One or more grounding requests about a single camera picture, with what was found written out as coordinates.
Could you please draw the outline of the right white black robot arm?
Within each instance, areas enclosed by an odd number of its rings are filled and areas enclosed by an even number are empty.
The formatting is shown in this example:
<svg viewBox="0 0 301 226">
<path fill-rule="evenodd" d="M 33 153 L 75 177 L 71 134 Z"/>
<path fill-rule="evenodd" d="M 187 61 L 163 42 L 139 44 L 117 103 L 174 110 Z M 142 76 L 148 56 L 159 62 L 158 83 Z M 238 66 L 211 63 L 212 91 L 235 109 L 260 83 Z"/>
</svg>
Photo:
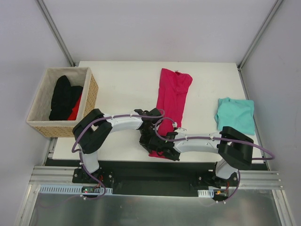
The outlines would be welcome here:
<svg viewBox="0 0 301 226">
<path fill-rule="evenodd" d="M 220 188 L 227 183 L 233 173 L 250 170 L 253 157 L 253 140 L 232 127 L 223 127 L 222 131 L 202 134 L 187 134 L 183 128 L 176 128 L 165 136 L 151 132 L 145 143 L 145 149 L 155 151 L 160 157 L 178 161 L 182 153 L 214 153 L 221 160 L 214 164 L 212 172 L 201 174 L 201 181 L 207 186 Z"/>
</svg>

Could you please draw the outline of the pink t shirt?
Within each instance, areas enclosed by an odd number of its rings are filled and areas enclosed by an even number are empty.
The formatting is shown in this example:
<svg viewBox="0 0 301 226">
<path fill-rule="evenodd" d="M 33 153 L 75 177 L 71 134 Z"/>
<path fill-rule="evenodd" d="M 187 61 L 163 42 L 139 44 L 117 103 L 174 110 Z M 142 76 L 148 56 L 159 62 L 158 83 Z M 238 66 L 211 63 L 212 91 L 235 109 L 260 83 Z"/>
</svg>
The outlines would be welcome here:
<svg viewBox="0 0 301 226">
<path fill-rule="evenodd" d="M 189 74 L 161 69 L 156 108 L 164 110 L 164 117 L 167 118 L 158 128 L 158 134 L 162 137 L 174 132 L 174 123 L 177 127 L 182 126 L 186 97 L 192 81 Z"/>
</svg>

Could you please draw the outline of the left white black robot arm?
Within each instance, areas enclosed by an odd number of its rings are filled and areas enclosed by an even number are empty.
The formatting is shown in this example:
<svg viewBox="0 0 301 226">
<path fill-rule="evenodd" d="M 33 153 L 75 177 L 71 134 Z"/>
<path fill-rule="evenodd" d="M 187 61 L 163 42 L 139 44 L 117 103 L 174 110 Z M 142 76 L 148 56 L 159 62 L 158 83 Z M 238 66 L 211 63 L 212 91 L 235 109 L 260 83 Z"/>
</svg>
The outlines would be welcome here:
<svg viewBox="0 0 301 226">
<path fill-rule="evenodd" d="M 110 133 L 123 130 L 143 130 L 154 125 L 164 116 L 163 109 L 150 111 L 135 109 L 128 114 L 108 115 L 93 109 L 72 130 L 75 143 L 71 152 L 79 152 L 85 167 L 83 178 L 89 183 L 99 179 L 97 151 Z"/>
</svg>

